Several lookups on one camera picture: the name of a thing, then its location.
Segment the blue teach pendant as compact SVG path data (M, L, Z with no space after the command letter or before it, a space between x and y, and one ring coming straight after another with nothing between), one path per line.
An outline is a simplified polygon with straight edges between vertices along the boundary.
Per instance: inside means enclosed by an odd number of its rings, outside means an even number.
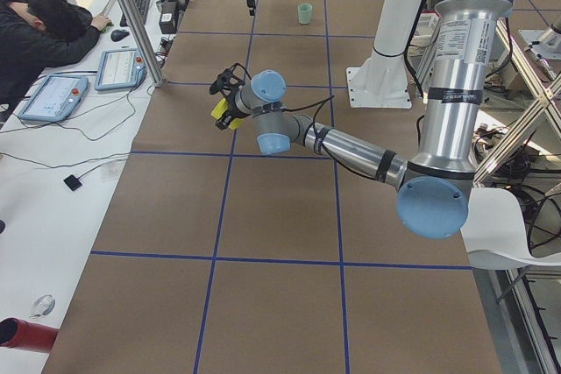
M96 91L136 88L146 77L146 64L136 48L102 53L95 79Z
M50 75L19 112L23 121L57 123L69 117L88 91L85 76Z

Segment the light green plastic cup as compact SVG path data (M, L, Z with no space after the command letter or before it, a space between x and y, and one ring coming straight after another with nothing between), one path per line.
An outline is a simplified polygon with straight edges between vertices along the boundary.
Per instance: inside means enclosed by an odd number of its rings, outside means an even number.
M297 19L300 25L308 25L312 19L313 5L301 3L297 5Z

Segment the red cylinder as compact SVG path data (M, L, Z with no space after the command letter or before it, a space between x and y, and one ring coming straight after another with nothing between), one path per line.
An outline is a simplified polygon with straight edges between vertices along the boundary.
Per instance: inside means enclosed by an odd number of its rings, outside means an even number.
M1 346L39 353L49 353L59 330L46 325L7 318L1 321Z

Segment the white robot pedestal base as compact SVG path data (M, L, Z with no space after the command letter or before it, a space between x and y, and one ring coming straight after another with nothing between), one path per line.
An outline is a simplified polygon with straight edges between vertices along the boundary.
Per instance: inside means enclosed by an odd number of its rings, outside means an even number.
M346 69L353 108L410 109L405 54L422 0L384 0L369 58Z

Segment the person in black jacket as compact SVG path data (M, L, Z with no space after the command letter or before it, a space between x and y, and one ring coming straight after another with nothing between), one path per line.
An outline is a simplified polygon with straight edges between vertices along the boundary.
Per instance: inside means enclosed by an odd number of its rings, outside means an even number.
M1 104L11 113L44 69L83 60L109 25L67 0L1 0Z

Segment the black computer mouse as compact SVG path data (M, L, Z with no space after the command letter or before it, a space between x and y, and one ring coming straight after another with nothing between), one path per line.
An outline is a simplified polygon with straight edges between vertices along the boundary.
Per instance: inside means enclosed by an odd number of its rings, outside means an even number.
M118 42L123 40L124 38L128 37L130 35L130 33L126 30L122 30L122 29L116 29L113 30L110 34L110 39L113 42Z

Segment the small black square device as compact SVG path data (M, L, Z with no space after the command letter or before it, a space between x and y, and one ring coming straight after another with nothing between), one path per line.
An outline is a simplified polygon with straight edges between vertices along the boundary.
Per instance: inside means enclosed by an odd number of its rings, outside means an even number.
M80 179L73 174L68 175L63 182L71 191L76 191L82 186Z

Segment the white plastic chair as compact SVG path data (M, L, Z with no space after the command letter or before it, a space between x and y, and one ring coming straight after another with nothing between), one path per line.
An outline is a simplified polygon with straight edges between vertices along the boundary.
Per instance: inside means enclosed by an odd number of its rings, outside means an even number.
M536 258L529 252L518 200L505 189L478 187L471 191L469 215L461 236L470 266L511 270L530 265L559 267L558 253Z

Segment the near blue teach pendant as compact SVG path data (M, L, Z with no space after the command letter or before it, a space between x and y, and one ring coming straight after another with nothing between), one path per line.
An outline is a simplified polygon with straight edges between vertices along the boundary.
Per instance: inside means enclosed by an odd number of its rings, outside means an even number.
M85 76L50 75L19 112L23 121L57 123L69 117L88 91Z

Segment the far blue teach pendant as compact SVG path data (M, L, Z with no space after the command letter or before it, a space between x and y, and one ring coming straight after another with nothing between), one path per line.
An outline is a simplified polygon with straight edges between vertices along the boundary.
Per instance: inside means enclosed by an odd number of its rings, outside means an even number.
M146 77L146 64L136 48L102 53L95 79L96 91L136 88Z

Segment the black power adapter box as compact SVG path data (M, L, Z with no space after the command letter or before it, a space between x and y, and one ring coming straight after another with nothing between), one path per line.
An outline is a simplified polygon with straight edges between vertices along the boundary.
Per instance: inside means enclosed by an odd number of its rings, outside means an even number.
M166 0L160 4L159 26L162 34L175 34L178 25L178 4L174 0Z

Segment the clear tape roll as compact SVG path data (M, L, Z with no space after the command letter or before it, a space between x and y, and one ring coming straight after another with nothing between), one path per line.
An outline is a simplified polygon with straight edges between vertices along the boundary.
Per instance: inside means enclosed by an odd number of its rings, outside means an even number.
M30 317L32 319L38 319L49 315L56 305L56 299L52 294L45 294L38 297L32 304L30 311Z

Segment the aluminium frame post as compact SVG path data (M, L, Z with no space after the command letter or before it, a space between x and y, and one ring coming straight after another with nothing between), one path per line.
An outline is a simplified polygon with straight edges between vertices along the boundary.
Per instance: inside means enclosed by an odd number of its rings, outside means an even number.
M160 87L164 82L164 76L160 65L156 59L152 49L152 43L146 32L145 25L142 22L138 8L134 0L117 0L123 14L126 17L132 36L136 41L137 47L146 64L147 73L153 80L156 88Z

